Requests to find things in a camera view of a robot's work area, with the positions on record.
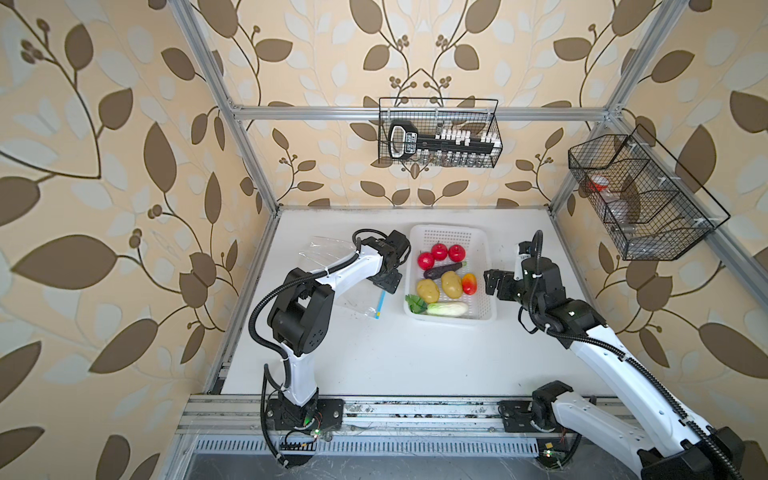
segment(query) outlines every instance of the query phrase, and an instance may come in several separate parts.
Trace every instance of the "ventilation grate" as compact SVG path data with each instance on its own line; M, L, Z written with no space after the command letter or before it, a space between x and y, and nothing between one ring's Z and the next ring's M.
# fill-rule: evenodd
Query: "ventilation grate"
M255 435L203 435L197 440L195 452L261 455L268 454L269 450L266 449L261 437ZM525 437L408 439L366 436L350 439L338 435L330 442L318 441L314 453L368 456L536 457L538 445L536 439Z

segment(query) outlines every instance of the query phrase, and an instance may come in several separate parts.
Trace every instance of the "black wire basket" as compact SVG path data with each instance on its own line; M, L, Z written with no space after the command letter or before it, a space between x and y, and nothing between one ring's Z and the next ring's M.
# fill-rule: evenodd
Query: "black wire basket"
M382 97L379 162L493 168L504 147L497 106L486 98Z
M651 156L654 146L674 161L673 173ZM603 135L572 147L568 168L624 260L676 260L730 218L642 125L629 135Z

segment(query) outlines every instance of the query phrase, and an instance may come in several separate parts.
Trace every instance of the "white plastic basket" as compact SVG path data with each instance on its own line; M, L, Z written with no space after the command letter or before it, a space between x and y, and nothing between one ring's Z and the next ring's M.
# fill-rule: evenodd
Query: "white plastic basket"
M407 316L427 322L451 323L462 325L482 325L496 319L496 302L493 296L485 295L485 281L482 273L491 268L491 253L488 248L488 237L485 232L476 228L461 227L458 225L416 225L411 229L408 240L411 242L412 253L408 258L406 268L406 281L402 285L405 295L416 295L416 284L424 279L417 259L422 252L429 252L435 243L443 243L450 248L451 245L461 245L466 250L464 259L467 264L456 273L463 277L467 273L473 273L478 281L478 291L474 295L463 293L461 298L452 299L442 291L440 279L435 280L440 288L440 302L460 301L469 305L469 311L460 317L419 315L408 308L408 302L403 300L403 308ZM450 257L436 261L435 266L453 263Z

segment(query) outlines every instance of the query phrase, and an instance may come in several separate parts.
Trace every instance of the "wallpaper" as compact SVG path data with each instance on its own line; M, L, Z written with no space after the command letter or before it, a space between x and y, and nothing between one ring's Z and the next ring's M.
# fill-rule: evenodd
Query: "wallpaper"
M157 474L266 223L162 6L0 2L0 478Z
M654 0L192 0L230 96L360 106L364 96L605 104Z
M247 122L278 203L311 207L499 207L548 204L584 122L500 122L495 168L421 166L378 158L372 122Z
M624 112L725 205L733 218L723 228L763 265L767 27L759 0L691 2ZM755 441L745 478L765 478L768 315L705 243L674 262L619 260L584 195L559 220L601 313L675 395Z

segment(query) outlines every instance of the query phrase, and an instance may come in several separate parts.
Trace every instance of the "yellow potato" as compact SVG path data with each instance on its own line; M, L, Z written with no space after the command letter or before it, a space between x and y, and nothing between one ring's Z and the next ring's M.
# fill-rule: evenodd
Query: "yellow potato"
M416 284L416 293L427 303L434 303L440 300L440 290L437 283L432 280L420 280Z
M464 290L462 290L462 278L458 276L456 272L450 271L443 273L440 277L440 281L442 283L442 291L445 292L445 295L456 299L464 293Z

